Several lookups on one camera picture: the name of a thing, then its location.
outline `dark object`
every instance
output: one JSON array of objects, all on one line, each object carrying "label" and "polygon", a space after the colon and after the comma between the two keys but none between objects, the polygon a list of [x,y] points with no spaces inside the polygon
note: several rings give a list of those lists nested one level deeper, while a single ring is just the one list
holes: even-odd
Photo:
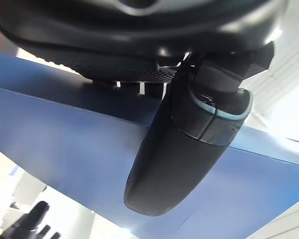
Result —
[{"label": "dark object", "polygon": [[263,47],[287,6],[287,0],[156,2],[152,14],[130,16],[106,0],[1,0],[0,30],[37,57],[90,79],[170,82],[158,67],[173,68],[186,52]]},{"label": "dark object", "polygon": [[224,79],[214,87],[213,97],[204,94],[207,87],[193,88],[193,82],[206,79],[201,72],[192,73],[186,64],[178,71],[126,184],[124,202],[132,210],[159,216],[176,206],[208,173],[248,116],[251,94],[238,89],[239,84],[234,84],[232,94],[223,93],[219,89],[229,84],[229,69],[220,70],[216,64],[214,68],[218,70],[209,76]]},{"label": "dark object", "polygon": [[24,214],[12,226],[6,229],[0,236],[0,239],[43,238],[50,230],[50,226],[46,225],[38,235],[36,235],[36,230],[48,210],[49,206],[46,202],[41,201],[37,203],[28,214]]},{"label": "dark object", "polygon": [[[252,94],[239,86],[268,69],[270,37],[286,6],[287,0],[1,0],[0,30],[95,82],[120,81],[134,93],[138,82],[170,83],[124,194],[132,210],[158,216],[200,182],[248,116]],[[161,92],[148,89],[157,99]]]},{"label": "dark object", "polygon": [[43,237],[49,232],[51,227],[49,225],[45,225],[45,227],[38,233],[36,239],[43,239]]}]

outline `perforated grille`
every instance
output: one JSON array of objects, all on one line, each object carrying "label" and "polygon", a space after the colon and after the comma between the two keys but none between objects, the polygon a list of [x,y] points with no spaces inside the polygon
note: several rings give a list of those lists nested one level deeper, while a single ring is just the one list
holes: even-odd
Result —
[{"label": "perforated grille", "polygon": [[120,82],[152,82],[152,83],[170,83],[174,78],[176,71],[167,68],[161,68],[156,72],[150,71],[104,71],[98,69],[91,69],[85,71],[82,69],[76,69],[80,74],[89,79],[102,79],[105,81],[120,81]]}]

